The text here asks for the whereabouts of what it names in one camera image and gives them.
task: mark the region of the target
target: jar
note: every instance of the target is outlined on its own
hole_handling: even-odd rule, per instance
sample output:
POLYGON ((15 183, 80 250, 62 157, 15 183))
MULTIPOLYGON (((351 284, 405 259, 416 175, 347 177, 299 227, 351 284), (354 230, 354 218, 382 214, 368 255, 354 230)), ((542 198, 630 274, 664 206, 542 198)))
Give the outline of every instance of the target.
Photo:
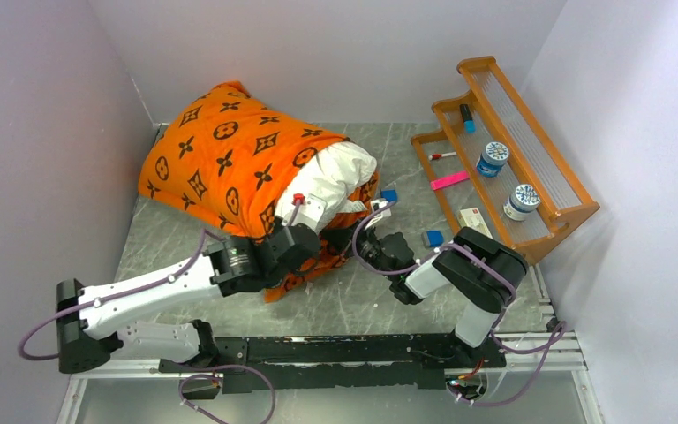
POLYGON ((542 200, 531 184, 521 184, 510 194, 503 205, 505 215, 514 221, 523 221, 542 200))
POLYGON ((510 152, 508 146, 497 141, 491 141, 485 146, 482 155, 477 161, 477 172, 483 177, 496 177, 505 162, 508 161, 510 152))

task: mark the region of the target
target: blue block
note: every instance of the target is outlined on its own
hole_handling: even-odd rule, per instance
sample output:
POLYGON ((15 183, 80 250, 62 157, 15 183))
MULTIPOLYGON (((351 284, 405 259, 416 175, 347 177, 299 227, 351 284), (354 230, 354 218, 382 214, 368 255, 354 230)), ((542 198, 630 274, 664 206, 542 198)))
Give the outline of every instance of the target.
POLYGON ((422 233, 422 243, 425 247, 438 247, 443 244, 443 234, 440 231, 425 231, 422 233))
POLYGON ((396 190, 380 190, 380 196, 383 199, 386 199, 387 201, 398 201, 398 197, 396 196, 396 190))

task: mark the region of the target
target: orange pillow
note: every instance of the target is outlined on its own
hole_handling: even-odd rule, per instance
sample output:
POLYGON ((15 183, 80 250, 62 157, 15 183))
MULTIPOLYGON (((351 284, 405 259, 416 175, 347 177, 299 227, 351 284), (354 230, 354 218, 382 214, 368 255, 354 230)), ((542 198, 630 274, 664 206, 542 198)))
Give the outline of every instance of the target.
MULTIPOLYGON (((270 110, 239 82, 202 95, 168 127, 147 156, 139 192, 218 226, 262 239, 275 225, 275 207, 298 171, 344 135, 270 110)), ((377 173, 348 198, 370 208, 377 173)), ((367 212, 339 214, 327 228, 346 228, 367 212)), ((319 265, 306 277, 288 276, 266 300, 344 263, 322 240, 319 265)))

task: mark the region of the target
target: pink strip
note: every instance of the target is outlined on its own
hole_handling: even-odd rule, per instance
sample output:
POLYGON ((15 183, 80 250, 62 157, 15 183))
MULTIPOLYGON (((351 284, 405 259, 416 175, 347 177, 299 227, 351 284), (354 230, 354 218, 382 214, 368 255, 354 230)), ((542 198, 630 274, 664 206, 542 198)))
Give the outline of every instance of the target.
POLYGON ((469 174, 465 170, 457 172, 456 174, 451 174, 447 177, 438 178, 435 181, 430 182, 430 186, 433 190, 440 190, 441 188, 446 188, 452 186, 453 184, 460 183, 469 179, 469 174))

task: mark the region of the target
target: jar lid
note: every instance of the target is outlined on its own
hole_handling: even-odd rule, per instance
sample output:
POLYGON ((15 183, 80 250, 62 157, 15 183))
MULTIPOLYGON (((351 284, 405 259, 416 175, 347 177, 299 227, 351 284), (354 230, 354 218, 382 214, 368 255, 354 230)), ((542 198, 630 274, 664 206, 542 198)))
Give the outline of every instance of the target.
POLYGON ((491 141, 485 146, 485 156, 487 163, 492 165, 503 165, 508 161, 510 151, 508 146, 497 141, 491 141))
POLYGON ((510 199, 517 208, 528 211, 536 209, 542 201, 531 184, 521 184, 516 187, 516 190, 513 191, 513 195, 510 196, 510 199))

